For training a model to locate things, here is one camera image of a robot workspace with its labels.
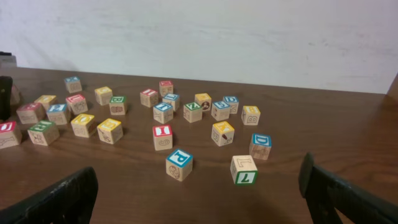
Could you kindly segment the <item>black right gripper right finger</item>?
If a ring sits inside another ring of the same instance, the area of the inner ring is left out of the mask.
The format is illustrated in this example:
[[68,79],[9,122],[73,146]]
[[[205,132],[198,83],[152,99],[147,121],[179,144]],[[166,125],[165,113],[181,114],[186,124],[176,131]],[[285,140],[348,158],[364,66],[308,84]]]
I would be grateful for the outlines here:
[[396,205],[316,165],[310,152],[303,158],[298,184],[314,223],[341,223],[337,211],[353,223],[397,223]]

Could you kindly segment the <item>red U wooden block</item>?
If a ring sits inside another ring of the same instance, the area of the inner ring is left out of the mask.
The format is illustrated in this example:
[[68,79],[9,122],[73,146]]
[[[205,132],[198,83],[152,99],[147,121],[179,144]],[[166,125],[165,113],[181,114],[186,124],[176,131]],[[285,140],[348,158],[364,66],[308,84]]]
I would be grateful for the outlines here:
[[17,146],[22,141],[22,133],[15,121],[1,123],[0,148]]

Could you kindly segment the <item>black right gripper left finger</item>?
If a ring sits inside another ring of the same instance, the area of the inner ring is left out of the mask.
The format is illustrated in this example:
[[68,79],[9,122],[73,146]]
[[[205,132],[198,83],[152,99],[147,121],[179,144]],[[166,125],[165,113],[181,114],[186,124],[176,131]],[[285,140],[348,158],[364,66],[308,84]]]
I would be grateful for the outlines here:
[[1,210],[1,223],[89,223],[98,194],[98,179],[85,167]]

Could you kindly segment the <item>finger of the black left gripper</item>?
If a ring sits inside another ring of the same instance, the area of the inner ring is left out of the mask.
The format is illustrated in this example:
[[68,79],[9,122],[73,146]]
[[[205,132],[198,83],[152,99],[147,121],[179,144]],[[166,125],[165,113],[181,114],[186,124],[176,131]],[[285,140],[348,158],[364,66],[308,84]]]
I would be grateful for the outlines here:
[[12,95],[13,79],[7,76],[0,77],[0,117],[6,121],[11,116],[11,95]]

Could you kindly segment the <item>blue 2 wooden block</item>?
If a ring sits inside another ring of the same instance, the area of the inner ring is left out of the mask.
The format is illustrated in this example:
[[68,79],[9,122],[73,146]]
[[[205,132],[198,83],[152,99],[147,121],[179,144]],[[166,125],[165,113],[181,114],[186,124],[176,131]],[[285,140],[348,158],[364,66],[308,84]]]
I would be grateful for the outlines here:
[[68,124],[71,118],[71,112],[66,103],[54,104],[47,110],[49,121],[53,121],[56,125]]

